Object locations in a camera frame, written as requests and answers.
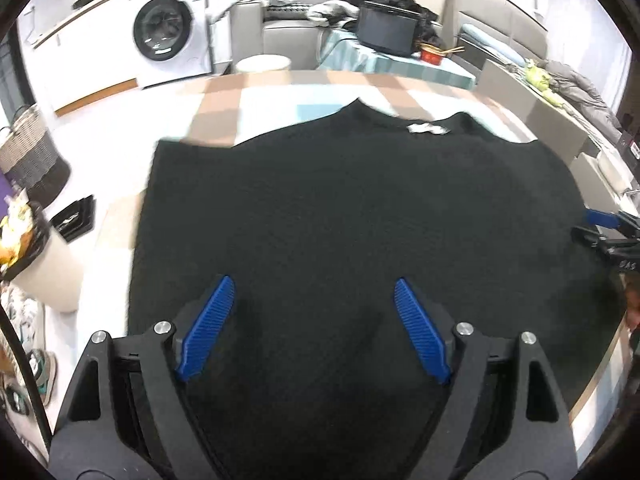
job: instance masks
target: sneaker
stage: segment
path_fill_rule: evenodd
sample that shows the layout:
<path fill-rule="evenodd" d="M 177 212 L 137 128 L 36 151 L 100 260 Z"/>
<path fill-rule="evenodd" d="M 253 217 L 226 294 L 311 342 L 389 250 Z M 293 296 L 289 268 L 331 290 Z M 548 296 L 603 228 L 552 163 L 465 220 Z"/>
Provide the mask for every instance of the sneaker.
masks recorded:
<path fill-rule="evenodd" d="M 20 439 L 20 442 L 22 442 L 24 444 L 24 447 L 26 447 L 31 452 L 31 454 L 34 456 L 34 458 L 38 462 L 40 462 L 40 465 L 43 466 L 43 467 L 46 467 L 47 466 L 47 460 L 44 458 L 43 454 L 36 447 L 36 445 L 31 440 L 27 440 L 26 438 L 24 438 L 21 434 L 16 433 L 16 435 L 18 435 L 18 438 Z"/>
<path fill-rule="evenodd" d="M 24 352 L 44 348 L 44 305 L 6 282 L 2 284 L 0 301 Z"/>
<path fill-rule="evenodd" d="M 17 384 L 5 384 L 4 396 L 12 412 L 18 415 L 29 416 L 31 410 L 29 409 L 27 397 L 22 394 Z"/>
<path fill-rule="evenodd" d="M 27 358 L 33 377 L 36 379 L 42 403 L 47 406 L 53 391 L 53 383 L 56 380 L 56 356 L 53 355 L 53 352 L 35 349 L 27 354 Z"/>
<path fill-rule="evenodd" d="M 4 400 L 4 388 L 0 388 L 0 416 L 6 417 L 6 401 Z"/>

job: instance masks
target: red bowl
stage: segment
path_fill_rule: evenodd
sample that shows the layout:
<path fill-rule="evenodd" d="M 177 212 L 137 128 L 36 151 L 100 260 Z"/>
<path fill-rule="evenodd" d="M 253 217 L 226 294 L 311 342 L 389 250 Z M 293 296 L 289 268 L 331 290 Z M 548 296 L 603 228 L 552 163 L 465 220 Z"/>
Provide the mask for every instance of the red bowl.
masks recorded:
<path fill-rule="evenodd" d="M 439 65 L 442 63 L 442 57 L 439 54 L 433 54 L 426 50 L 422 50 L 420 52 L 420 59 L 426 61 L 427 63 L 431 63 L 432 65 Z"/>

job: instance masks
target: woven basket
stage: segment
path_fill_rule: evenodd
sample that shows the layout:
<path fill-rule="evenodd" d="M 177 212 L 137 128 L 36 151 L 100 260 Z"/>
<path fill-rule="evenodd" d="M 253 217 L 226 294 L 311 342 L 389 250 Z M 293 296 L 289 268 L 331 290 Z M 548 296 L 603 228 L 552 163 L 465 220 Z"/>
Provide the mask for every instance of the woven basket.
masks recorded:
<path fill-rule="evenodd" d="M 0 171 L 9 182 L 26 189 L 30 200 L 46 207 L 59 195 L 71 173 L 55 145 L 37 105 L 22 106 L 0 146 Z"/>

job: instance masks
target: white floor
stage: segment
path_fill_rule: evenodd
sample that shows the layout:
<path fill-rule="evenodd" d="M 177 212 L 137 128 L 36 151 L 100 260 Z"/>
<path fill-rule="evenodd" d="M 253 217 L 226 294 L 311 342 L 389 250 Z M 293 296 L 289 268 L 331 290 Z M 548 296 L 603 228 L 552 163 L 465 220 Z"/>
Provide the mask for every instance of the white floor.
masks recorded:
<path fill-rule="evenodd" d="M 202 94 L 185 95 L 184 82 L 133 89 L 85 106 L 52 121 L 58 151 L 71 166 L 71 177 L 46 209 L 48 217 L 87 195 L 96 199 L 95 228 L 70 244 L 76 258 L 89 261 L 102 220 L 111 202 L 146 187 L 156 142 L 185 136 Z M 52 430 L 76 365 L 76 313 L 46 308 L 46 349 L 58 361 L 58 373 L 47 415 Z M 33 419 L 12 417 L 18 431 L 44 448 Z"/>

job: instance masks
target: washing machine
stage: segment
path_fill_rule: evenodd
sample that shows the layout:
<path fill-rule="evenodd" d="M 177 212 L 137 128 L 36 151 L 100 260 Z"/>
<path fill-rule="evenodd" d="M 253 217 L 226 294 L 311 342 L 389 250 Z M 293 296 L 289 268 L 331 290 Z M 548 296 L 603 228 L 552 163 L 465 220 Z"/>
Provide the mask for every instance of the washing machine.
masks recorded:
<path fill-rule="evenodd" d="M 207 0 L 129 0 L 138 86 L 211 72 Z"/>

